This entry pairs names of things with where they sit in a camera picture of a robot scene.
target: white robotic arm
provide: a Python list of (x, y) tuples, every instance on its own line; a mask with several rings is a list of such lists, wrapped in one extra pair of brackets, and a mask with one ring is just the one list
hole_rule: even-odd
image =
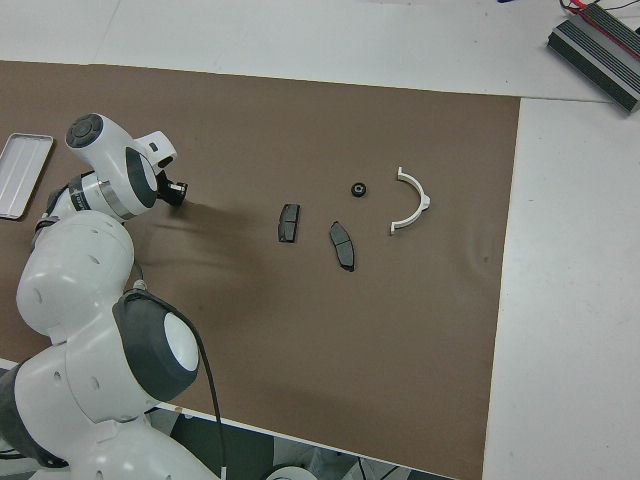
[[(80, 148), (95, 168), (98, 189), (85, 193), (104, 192), (108, 182), (122, 206), (142, 213), (152, 203), (145, 205), (135, 182), (153, 189), (154, 165), (161, 166), (105, 117), (83, 117), (69, 131), (76, 138), (94, 128), (96, 118), (102, 129), (86, 145), (67, 136), (70, 148)], [(35, 476), (43, 480), (217, 480), (146, 422), (145, 411), (195, 380), (198, 346), (173, 307), (144, 290), (123, 292), (133, 243), (108, 196), (110, 212), (100, 203), (69, 207), (59, 195), (53, 212), (61, 220), (41, 228), (35, 240), (17, 304), (24, 321), (52, 346), (0, 377), (0, 445), (36, 459), (48, 469)]]

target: white round object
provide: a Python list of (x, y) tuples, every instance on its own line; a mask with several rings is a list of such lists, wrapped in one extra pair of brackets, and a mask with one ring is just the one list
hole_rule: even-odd
[(198, 368), (198, 344), (187, 325), (169, 312), (164, 317), (164, 333), (171, 353), (183, 368), (193, 372)]
[(318, 480), (308, 470), (300, 467), (284, 467), (276, 470), (267, 480)]

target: silver rectangular tray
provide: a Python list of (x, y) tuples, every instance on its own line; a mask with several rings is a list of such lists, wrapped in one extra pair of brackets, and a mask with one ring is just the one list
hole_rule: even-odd
[(53, 137), (13, 133), (0, 154), (0, 218), (20, 218), (33, 193)]

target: brown table surface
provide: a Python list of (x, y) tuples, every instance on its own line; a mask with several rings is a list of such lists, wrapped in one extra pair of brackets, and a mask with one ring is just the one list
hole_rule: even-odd
[[(153, 293), (200, 329), (223, 416), (479, 479), (518, 99), (111, 66), (0, 62), (0, 138), (58, 140), (21, 221), (2, 221), (0, 357), (47, 346), (15, 291), (50, 191), (87, 166), (64, 145), (102, 113), (163, 131), (188, 201), (127, 228)], [(418, 196), (431, 208), (389, 235)], [(351, 196), (356, 181), (363, 198)], [(301, 204), (295, 244), (277, 241)], [(356, 251), (342, 270), (339, 220)], [(204, 375), (174, 403), (212, 412)]]

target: white c-shaped part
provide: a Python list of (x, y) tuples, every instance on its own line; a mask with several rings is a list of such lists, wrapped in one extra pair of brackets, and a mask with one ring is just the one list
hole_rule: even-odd
[(426, 193), (424, 193), (424, 189), (422, 188), (422, 185), (420, 185), (420, 182), (418, 182), (411, 175), (404, 173), (402, 171), (402, 167), (398, 167), (398, 180), (409, 183), (418, 191), (418, 194), (420, 195), (420, 205), (411, 216), (398, 222), (391, 222), (391, 235), (395, 233), (396, 228), (402, 228), (406, 227), (407, 225), (411, 225), (418, 219), (423, 210), (426, 210), (427, 208), (429, 208), (429, 205), (431, 205), (431, 199)]

